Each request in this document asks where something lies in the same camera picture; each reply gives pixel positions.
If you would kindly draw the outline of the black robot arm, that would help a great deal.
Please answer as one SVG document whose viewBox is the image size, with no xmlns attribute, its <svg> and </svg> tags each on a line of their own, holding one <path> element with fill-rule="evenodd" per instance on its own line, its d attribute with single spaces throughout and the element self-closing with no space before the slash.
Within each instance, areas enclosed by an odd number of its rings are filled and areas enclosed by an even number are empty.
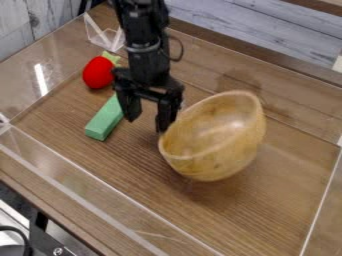
<svg viewBox="0 0 342 256">
<path fill-rule="evenodd" d="M 158 104 L 157 131 L 163 133 L 177 119 L 185 86 L 171 76 L 170 24 L 165 0 L 111 0 L 126 36 L 129 67 L 114 68 L 114 90 L 126 119 L 134 122 L 142 114 L 142 100 Z"/>
</svg>

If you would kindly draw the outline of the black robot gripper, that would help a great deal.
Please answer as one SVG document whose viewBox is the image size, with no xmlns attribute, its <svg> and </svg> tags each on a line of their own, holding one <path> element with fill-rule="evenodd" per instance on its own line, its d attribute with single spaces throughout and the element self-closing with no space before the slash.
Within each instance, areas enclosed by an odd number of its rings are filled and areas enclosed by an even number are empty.
<svg viewBox="0 0 342 256">
<path fill-rule="evenodd" d="M 142 114 L 142 101 L 158 103 L 157 131 L 163 133 L 177 119 L 183 100 L 183 85 L 170 74 L 171 63 L 183 54 L 170 55 L 169 44 L 127 47 L 129 66 L 115 68 L 115 91 L 125 118 L 134 122 Z"/>
</svg>

